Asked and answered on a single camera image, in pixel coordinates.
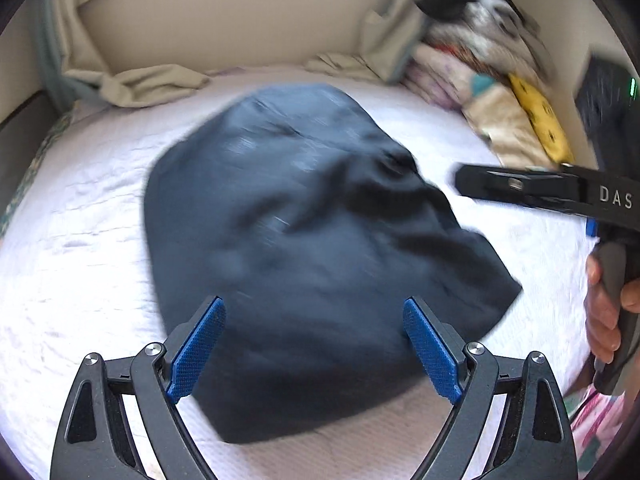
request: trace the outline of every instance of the yellow cloth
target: yellow cloth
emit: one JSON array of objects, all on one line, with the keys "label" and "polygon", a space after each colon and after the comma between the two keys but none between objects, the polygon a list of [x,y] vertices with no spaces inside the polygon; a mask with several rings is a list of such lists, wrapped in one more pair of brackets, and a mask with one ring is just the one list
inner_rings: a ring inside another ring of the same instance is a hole
[{"label": "yellow cloth", "polygon": [[558,164],[573,164],[574,154],[549,101],[534,86],[518,76],[509,74],[509,81],[549,158]]}]

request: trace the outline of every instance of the folded clothes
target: folded clothes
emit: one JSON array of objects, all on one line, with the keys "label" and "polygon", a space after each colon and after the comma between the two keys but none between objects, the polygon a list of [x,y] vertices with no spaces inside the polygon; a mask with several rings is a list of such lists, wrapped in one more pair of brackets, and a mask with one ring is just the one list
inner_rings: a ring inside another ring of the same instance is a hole
[{"label": "folded clothes", "polygon": [[502,44],[472,30],[466,23],[434,23],[426,33],[426,43],[466,46],[476,58],[499,73],[513,73],[538,88],[543,94],[548,93],[546,84],[534,66]]},{"label": "folded clothes", "polygon": [[473,130],[484,137],[503,166],[555,169],[533,131],[527,113],[506,86],[494,84],[462,109]]},{"label": "folded clothes", "polygon": [[504,0],[477,0],[466,5],[464,22],[482,36],[507,47],[552,81],[556,67],[542,42],[522,23]]},{"label": "folded clothes", "polygon": [[439,106],[445,110],[460,110],[460,103],[456,102],[436,79],[412,61],[406,69],[402,84],[411,92],[419,95],[429,104]]},{"label": "folded clothes", "polygon": [[446,52],[447,54],[451,54],[452,56],[457,57],[460,61],[469,66],[474,72],[478,74],[485,74],[495,79],[498,82],[506,84],[508,79],[498,72],[491,65],[480,61],[474,53],[471,52],[466,46],[457,45],[457,44],[433,44],[431,45],[433,48],[437,50],[441,50],[442,52]]},{"label": "folded clothes", "polygon": [[494,79],[477,74],[457,57],[423,43],[414,48],[412,58],[406,79],[443,108],[459,109],[494,83]]}]

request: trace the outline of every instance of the teal cloth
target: teal cloth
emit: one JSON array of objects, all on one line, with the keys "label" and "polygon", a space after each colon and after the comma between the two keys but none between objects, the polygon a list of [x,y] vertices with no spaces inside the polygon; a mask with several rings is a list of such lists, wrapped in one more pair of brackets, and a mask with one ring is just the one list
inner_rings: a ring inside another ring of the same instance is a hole
[{"label": "teal cloth", "polygon": [[471,93],[473,97],[478,97],[494,83],[495,79],[493,77],[486,74],[476,74],[471,80]]},{"label": "teal cloth", "polygon": [[33,39],[42,84],[60,114],[70,111],[78,99],[104,102],[98,90],[87,83],[62,75],[62,51],[56,31],[53,0],[36,0]]}]

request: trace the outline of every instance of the cable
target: cable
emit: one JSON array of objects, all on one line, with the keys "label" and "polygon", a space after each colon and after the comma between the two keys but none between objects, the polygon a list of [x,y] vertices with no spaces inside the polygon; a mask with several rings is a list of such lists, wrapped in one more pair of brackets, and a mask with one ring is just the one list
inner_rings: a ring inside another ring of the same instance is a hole
[{"label": "cable", "polygon": [[575,410],[574,414],[569,418],[569,426],[575,422],[575,419],[578,418],[578,415],[582,413],[584,407],[589,404],[593,400],[593,397],[595,397],[597,394],[597,392],[592,392],[591,395],[587,397],[580,406],[578,406],[578,409]]}]

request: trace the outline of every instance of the mattress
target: mattress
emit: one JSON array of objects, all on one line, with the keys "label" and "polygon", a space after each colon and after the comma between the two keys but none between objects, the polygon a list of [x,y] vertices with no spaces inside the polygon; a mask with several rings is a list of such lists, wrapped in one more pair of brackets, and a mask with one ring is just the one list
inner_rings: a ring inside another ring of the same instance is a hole
[{"label": "mattress", "polygon": [[[84,355],[136,354],[163,340],[142,223],[146,177],[172,144],[230,102],[275,82],[327,82],[406,146],[459,222],[483,233],[524,291],[484,343],[494,354],[544,352],[561,389],[588,354],[582,300],[593,241],[584,220],[475,203],[452,187],[457,163],[497,164],[465,120],[405,88],[294,67],[232,70],[196,95],[142,110],[81,105],[44,158],[0,249],[0,432],[36,480],[49,477],[54,436]],[[467,471],[481,473],[500,421],[496,399]],[[392,402],[320,430],[249,446],[221,442],[193,399],[178,410],[220,480],[406,480],[450,411],[425,380]],[[132,431],[149,476],[163,478],[136,410]]]}]

